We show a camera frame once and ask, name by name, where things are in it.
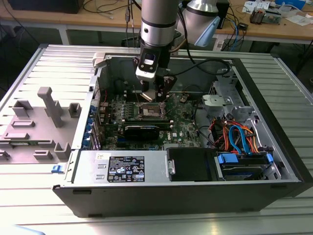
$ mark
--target connector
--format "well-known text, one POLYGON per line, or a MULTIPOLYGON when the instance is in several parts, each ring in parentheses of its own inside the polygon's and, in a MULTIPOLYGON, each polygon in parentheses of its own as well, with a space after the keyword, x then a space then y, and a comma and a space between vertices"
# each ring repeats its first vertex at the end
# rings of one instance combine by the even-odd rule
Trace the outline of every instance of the connector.
POLYGON ((128 7, 126 8, 126 12, 125 12, 125 21, 126 23, 128 23, 131 19, 130 13, 129 13, 129 9, 128 7))

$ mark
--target wooden table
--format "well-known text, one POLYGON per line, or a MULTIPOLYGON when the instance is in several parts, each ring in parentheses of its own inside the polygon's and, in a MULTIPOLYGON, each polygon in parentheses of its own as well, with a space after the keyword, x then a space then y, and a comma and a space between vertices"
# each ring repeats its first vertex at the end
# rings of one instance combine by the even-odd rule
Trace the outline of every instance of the wooden table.
MULTIPOLYGON (((245 40, 265 41, 265 42, 281 42, 281 43, 298 43, 309 44, 313 39, 313 24, 299 26, 283 19, 279 25, 275 24, 251 24, 249 22, 249 14, 242 13, 242 6, 245 0, 230 0, 235 15, 240 22, 249 25, 245 40)), ((37 12, 37 11, 15 11, 5 0, 9 11, 21 22, 23 26, 56 28, 60 32, 60 36, 64 45, 70 44, 67 31, 69 29, 77 30, 94 30, 94 31, 125 31, 125 7, 113 11, 113 19, 109 19, 97 13, 91 13, 83 8, 78 14, 65 14, 53 12, 37 12)), ((97 5, 113 3, 113 0, 97 0, 97 5)), ((122 0, 115 5, 103 7, 103 10, 110 10, 116 7, 126 5, 127 1, 122 0)), ((95 11, 93 2, 86 6, 87 9, 95 11)), ((134 26, 138 32, 141 24, 141 13, 133 6, 134 10, 134 26)), ((305 6, 305 11, 313 11, 313 7, 305 6)), ((0 21, 2 25, 16 26, 19 25, 12 16, 6 11, 0 0, 0 21)), ((225 22, 223 29, 218 29, 214 35, 217 38, 214 49, 220 50, 224 40, 230 38, 233 29, 229 22, 225 22)))

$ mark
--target warning label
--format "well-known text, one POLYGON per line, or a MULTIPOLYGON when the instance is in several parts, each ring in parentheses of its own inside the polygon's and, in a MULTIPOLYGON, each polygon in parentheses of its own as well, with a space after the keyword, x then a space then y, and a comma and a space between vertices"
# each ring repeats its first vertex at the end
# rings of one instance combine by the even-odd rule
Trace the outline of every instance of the warning label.
POLYGON ((119 182, 144 182, 145 163, 144 157, 110 157, 108 181, 119 182))

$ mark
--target yellow cable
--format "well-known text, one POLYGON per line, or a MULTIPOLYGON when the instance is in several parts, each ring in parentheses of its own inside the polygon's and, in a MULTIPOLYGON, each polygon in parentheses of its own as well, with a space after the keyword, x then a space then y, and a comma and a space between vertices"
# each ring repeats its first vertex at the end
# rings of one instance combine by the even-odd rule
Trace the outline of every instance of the yellow cable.
POLYGON ((255 142, 255 136, 253 137, 253 142, 254 142, 254 147, 255 147, 256 152, 259 153, 258 148, 256 146, 256 142, 255 142))

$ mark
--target blue clip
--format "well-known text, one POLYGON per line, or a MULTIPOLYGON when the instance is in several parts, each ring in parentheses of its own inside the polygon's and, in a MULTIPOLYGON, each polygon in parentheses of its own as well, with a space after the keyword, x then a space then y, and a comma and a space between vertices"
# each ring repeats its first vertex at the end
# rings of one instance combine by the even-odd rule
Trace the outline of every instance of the blue clip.
POLYGON ((89 145, 89 141, 83 140, 83 141, 82 141, 82 145, 88 146, 88 145, 89 145))
POLYGON ((266 154, 266 157, 268 158, 269 163, 274 162, 274 158, 272 157, 272 155, 270 153, 266 154))
POLYGON ((90 137, 90 133, 88 133, 88 132, 84 133, 84 138, 85 138, 85 139, 87 139, 87 138, 89 138, 89 137, 90 137))
POLYGON ((87 118, 87 124, 90 125, 93 123, 93 120, 91 118, 87 118))
POLYGON ((61 165, 54 165, 51 173, 64 173, 63 172, 63 167, 61 165))
POLYGON ((238 163, 236 154, 234 153, 222 153, 218 157, 219 163, 238 163))
POLYGON ((96 111, 97 111, 97 108, 94 107, 93 105, 90 105, 89 112, 90 112, 90 113, 95 113, 96 111))
POLYGON ((87 126, 85 127, 85 129, 86 129, 87 131, 91 131, 91 126, 87 125, 87 126))

